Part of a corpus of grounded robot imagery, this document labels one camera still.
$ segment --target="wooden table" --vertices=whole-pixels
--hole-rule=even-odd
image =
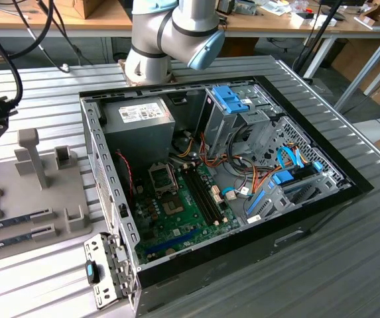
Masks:
[[[29,24],[38,34],[38,30],[45,25],[46,15],[32,0],[19,4],[23,11],[36,10],[38,13],[24,13],[29,17]],[[14,6],[2,6],[3,9],[14,10]],[[68,36],[71,37],[99,37],[124,36],[131,37],[132,22],[118,0],[105,0],[88,19],[78,19],[62,15]],[[29,34],[19,17],[0,11],[0,36],[28,37]],[[56,27],[52,25],[47,36],[61,36]]]
[[[21,3],[21,7],[26,9],[36,9],[38,6],[28,0]],[[318,10],[318,4],[310,0],[310,8]],[[311,78],[326,54],[331,49],[334,41],[338,38],[380,38],[380,32],[370,31],[368,28],[357,23],[353,18],[356,14],[344,13],[346,21],[338,22],[335,27],[328,27],[323,37],[325,41],[318,49],[315,58],[307,69],[304,77]],[[28,14],[29,23],[36,30],[41,29],[45,23],[45,15],[41,12]],[[129,20],[125,10],[118,0],[105,0],[105,2],[86,20],[63,16],[68,35],[71,37],[115,37],[131,36],[132,22]],[[290,23],[290,15],[284,14],[276,16],[262,9],[258,9],[257,16],[230,15],[228,25],[225,27],[225,34],[228,37],[251,37],[251,38],[304,38],[309,35],[312,27],[302,26],[296,28]],[[20,18],[0,11],[0,36],[7,37],[28,37]],[[52,29],[47,36],[61,36],[56,29]]]

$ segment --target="blue pcie slot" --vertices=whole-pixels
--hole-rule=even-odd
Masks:
[[[157,245],[154,245],[148,249],[145,250],[145,254],[148,255],[148,254],[151,254],[151,253],[156,253],[160,250],[165,250],[167,248],[170,248],[174,245],[177,245],[177,244],[180,244],[180,243],[183,243],[185,242],[186,240],[189,240],[190,238],[192,238],[197,232],[199,231],[199,229],[195,229],[185,235],[182,235],[180,237],[176,237],[176,238],[173,238],[172,240],[168,240],[164,243],[160,243],[160,244],[157,244]]]

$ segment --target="motherboard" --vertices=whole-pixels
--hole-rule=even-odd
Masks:
[[[240,225],[219,192],[208,167],[179,168],[156,164],[135,180],[135,224],[141,241],[136,251],[141,263],[174,254],[227,233]],[[159,188],[168,191],[160,193]]]

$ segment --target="green circuit board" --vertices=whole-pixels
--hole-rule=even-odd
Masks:
[[[186,180],[189,181],[185,170],[178,168],[173,173],[178,190],[162,196],[155,195],[148,173],[136,181],[140,188],[135,197],[136,208],[133,216],[141,241],[135,250],[141,263],[178,252],[239,227],[228,204],[216,203],[214,200],[212,201],[218,217],[212,223],[213,219],[206,217],[206,210],[199,209],[197,199],[194,198],[198,193],[194,193],[194,184],[193,187],[187,185]],[[210,190],[215,183],[207,167],[201,164],[193,168],[192,177],[193,181],[195,177],[199,178],[200,180],[196,180],[199,182],[197,184],[204,186],[205,195],[213,198]]]

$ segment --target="desk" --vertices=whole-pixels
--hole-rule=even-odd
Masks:
[[[39,34],[38,30],[45,25],[46,15],[42,13],[39,6],[28,0],[20,3],[22,10],[37,10],[38,13],[25,13],[29,16],[29,24]],[[13,10],[14,6],[3,6],[4,9]],[[70,37],[131,37],[132,22],[118,0],[105,0],[95,12],[86,20],[62,15],[68,36]],[[0,36],[5,37],[29,37],[29,33],[19,17],[0,11]],[[57,28],[52,25],[47,36],[62,36]]]
[[[318,10],[318,4],[310,0],[311,8]],[[31,0],[21,4],[23,9],[33,8],[38,11],[39,8]],[[253,37],[253,38],[304,38],[307,37],[312,29],[311,26],[302,26],[294,28],[290,24],[290,15],[284,14],[280,17],[258,9],[257,16],[235,15],[228,17],[228,25],[225,29],[225,35],[228,37]],[[315,58],[307,69],[304,77],[311,78],[328,51],[331,49],[334,41],[338,38],[380,38],[380,32],[370,31],[360,23],[357,23],[353,17],[357,15],[344,13],[347,20],[338,22],[335,27],[329,27],[323,37],[324,43],[317,51]],[[42,13],[29,14],[32,27],[41,29],[45,23],[45,15]],[[76,19],[63,16],[64,23],[71,37],[89,36],[89,37],[115,37],[131,36],[132,22],[129,20],[126,12],[119,4],[118,0],[105,0],[105,2],[86,20]],[[0,11],[0,36],[8,37],[28,37],[20,18]],[[61,36],[56,29],[52,29],[47,36]]]
[[[71,69],[70,74],[55,68],[21,70],[23,100],[0,138],[0,159],[14,158],[17,129],[38,129],[39,152],[68,144],[80,157],[90,219],[98,233],[106,226],[86,156],[78,93],[125,87],[126,82],[113,64]],[[380,315],[380,152],[270,56],[220,58],[204,73],[178,62],[172,69],[182,82],[266,76],[375,189],[316,234],[144,317]],[[13,77],[0,71],[0,96],[14,94]],[[127,301],[97,311],[82,247],[91,236],[0,260],[0,317],[132,317]]]

